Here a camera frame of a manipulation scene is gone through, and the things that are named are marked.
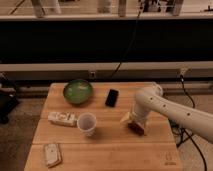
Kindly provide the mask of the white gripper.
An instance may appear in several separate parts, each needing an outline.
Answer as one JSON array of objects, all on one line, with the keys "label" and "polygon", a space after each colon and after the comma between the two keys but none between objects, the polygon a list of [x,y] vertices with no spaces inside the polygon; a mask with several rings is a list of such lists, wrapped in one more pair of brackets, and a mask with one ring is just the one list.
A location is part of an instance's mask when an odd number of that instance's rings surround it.
[{"label": "white gripper", "polygon": [[120,120],[121,123],[135,122],[143,130],[146,130],[149,110],[134,104],[130,111],[127,112]]}]

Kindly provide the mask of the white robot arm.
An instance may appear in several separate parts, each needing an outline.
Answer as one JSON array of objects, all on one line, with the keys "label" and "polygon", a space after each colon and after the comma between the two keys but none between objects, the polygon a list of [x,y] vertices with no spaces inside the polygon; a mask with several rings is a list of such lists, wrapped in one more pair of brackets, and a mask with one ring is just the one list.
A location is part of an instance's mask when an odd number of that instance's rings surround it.
[{"label": "white robot arm", "polygon": [[145,124],[151,111],[162,114],[213,144],[213,114],[165,99],[162,87],[156,83],[135,93],[133,106],[121,122]]}]

